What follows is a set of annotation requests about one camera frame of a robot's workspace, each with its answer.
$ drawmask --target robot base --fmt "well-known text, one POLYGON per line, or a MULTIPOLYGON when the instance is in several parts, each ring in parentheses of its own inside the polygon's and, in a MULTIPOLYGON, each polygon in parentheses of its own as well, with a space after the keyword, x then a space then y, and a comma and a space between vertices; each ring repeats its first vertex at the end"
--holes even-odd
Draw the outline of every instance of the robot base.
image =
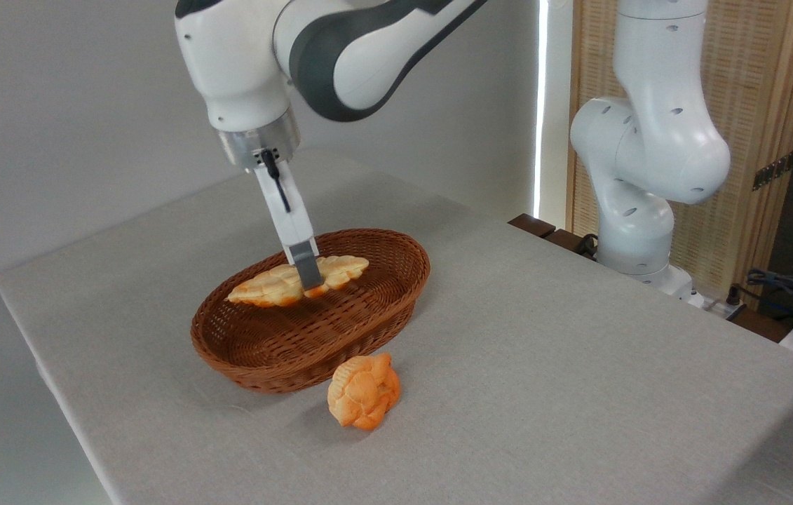
POLYGON ((655 273, 629 275, 629 277, 643 284, 651 285, 653 288, 658 288, 672 297, 691 304, 691 306, 701 308, 705 304, 705 298, 692 287, 692 277, 684 269, 674 265, 669 264, 655 273))

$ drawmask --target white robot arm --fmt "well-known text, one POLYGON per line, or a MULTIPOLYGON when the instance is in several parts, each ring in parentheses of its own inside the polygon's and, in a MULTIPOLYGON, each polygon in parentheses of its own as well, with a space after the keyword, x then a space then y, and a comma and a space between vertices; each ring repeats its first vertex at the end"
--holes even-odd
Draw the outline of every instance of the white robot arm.
POLYGON ((707 0, 618 1, 614 73, 629 99, 590 100, 571 127, 598 201, 598 261, 693 304, 691 277, 669 265, 666 199, 706 201, 729 171, 701 88, 706 10, 707 0))
POLYGON ((309 215, 287 161, 299 144, 291 83, 312 109, 357 121, 486 0, 180 0, 175 31, 231 163, 255 170, 304 288, 320 284, 309 215))
MULTIPOLYGON (((175 29, 210 123, 232 163, 254 169, 306 288, 318 253, 287 160, 299 143, 288 93, 319 115, 357 121, 380 109, 425 54, 486 0, 179 0, 175 29)), ((730 154, 700 80, 707 0, 618 0, 614 68, 629 99, 591 100, 571 141, 600 210, 598 260, 689 299, 668 262, 674 215, 726 179, 730 154)))

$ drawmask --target table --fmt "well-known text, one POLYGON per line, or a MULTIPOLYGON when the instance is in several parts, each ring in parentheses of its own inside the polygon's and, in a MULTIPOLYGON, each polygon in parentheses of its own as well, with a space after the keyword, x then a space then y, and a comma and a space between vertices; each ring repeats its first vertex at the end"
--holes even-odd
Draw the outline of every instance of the table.
POLYGON ((116 503, 793 503, 793 352, 509 224, 320 151, 316 233, 383 227, 431 256, 384 351, 402 400, 342 429, 326 384, 243 390, 194 310, 278 248, 244 175, 0 276, 116 503))

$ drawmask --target oval basket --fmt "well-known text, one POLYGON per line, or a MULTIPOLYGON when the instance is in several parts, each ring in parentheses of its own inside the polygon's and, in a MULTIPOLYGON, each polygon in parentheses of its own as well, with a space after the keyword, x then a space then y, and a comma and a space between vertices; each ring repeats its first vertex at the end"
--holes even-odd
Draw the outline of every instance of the oval basket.
POLYGON ((288 393, 315 386, 353 356, 367 355, 409 322, 431 261, 412 237, 391 230, 341 230, 316 237, 322 256, 368 259, 362 277, 292 307, 232 304, 235 285, 287 262, 270 256, 219 285, 197 309, 191 341, 201 358, 240 386, 288 393))

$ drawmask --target bread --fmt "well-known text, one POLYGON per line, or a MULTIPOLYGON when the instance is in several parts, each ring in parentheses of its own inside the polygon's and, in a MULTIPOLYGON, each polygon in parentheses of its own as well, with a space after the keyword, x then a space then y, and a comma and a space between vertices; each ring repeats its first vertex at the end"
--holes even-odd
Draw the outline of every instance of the bread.
POLYGON ((357 356, 340 365, 328 386, 328 410, 341 426, 377 428, 400 397, 390 354, 357 356))
POLYGON ((256 307, 288 307, 305 297, 317 298, 330 290, 341 290, 351 279, 360 278, 368 268, 365 258, 329 256, 316 259, 325 283, 303 291, 299 273, 293 265, 280 265, 237 285, 226 300, 256 307))

